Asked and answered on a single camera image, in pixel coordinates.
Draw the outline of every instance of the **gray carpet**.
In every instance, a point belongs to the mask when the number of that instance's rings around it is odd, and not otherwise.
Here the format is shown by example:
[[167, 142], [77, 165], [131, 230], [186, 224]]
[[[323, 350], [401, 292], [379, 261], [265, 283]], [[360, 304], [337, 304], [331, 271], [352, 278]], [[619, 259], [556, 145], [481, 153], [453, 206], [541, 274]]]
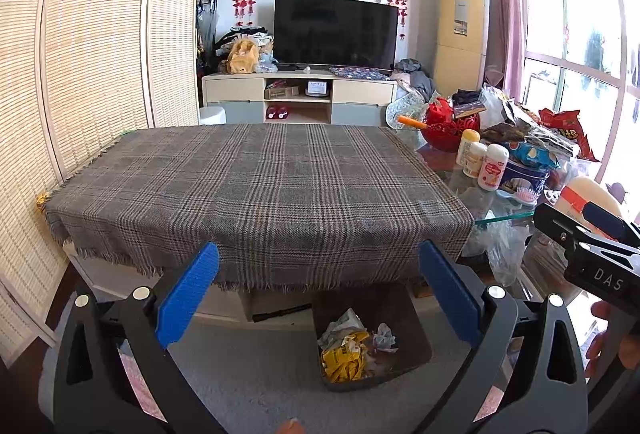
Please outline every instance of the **gray carpet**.
[[[193, 321], [170, 352], [230, 434], [273, 434], [291, 417], [308, 434], [402, 434], [424, 418], [468, 353], [441, 313], [423, 317], [422, 324], [433, 348], [430, 363], [377, 388], [349, 393], [322, 385], [311, 331], [234, 330]], [[48, 416], [56, 355], [47, 353], [40, 381], [40, 406]]]

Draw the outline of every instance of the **yellow wrapper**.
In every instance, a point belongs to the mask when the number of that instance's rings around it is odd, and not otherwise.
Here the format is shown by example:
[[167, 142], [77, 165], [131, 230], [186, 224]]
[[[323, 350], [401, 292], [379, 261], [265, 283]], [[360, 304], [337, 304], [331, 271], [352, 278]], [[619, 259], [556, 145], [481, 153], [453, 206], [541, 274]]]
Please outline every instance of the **yellow wrapper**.
[[340, 347], [322, 352], [324, 372], [330, 382], [352, 382], [362, 377], [364, 358], [360, 343], [367, 337], [366, 331], [353, 333], [344, 337]]

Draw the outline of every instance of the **gray drawer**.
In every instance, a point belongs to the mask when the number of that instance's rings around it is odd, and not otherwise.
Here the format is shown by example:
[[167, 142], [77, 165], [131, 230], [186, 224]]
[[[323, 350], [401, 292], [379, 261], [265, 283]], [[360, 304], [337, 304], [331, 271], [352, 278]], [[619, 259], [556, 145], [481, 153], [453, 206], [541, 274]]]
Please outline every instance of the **gray drawer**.
[[209, 103], [209, 107], [222, 107], [228, 124], [263, 124], [264, 102], [219, 102]]
[[386, 107], [375, 104], [332, 104], [332, 125], [385, 127]]

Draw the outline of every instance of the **blue snack package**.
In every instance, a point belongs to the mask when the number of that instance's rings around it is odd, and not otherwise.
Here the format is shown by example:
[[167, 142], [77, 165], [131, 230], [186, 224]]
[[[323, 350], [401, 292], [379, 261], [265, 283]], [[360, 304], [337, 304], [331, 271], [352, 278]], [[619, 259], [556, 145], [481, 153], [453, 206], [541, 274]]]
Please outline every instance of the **blue snack package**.
[[536, 147], [524, 142], [518, 143], [516, 141], [503, 143], [502, 145], [507, 148], [511, 158], [518, 160], [524, 166], [532, 168], [560, 168], [556, 155], [542, 147]]

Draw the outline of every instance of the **tv screen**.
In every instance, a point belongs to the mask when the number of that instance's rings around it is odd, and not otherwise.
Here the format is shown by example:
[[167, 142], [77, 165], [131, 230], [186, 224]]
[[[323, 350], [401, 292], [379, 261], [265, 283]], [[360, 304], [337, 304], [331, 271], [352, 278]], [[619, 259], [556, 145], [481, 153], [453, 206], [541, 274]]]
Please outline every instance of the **tv screen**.
[[274, 56], [285, 64], [390, 70], [398, 8], [362, 0], [276, 0]]

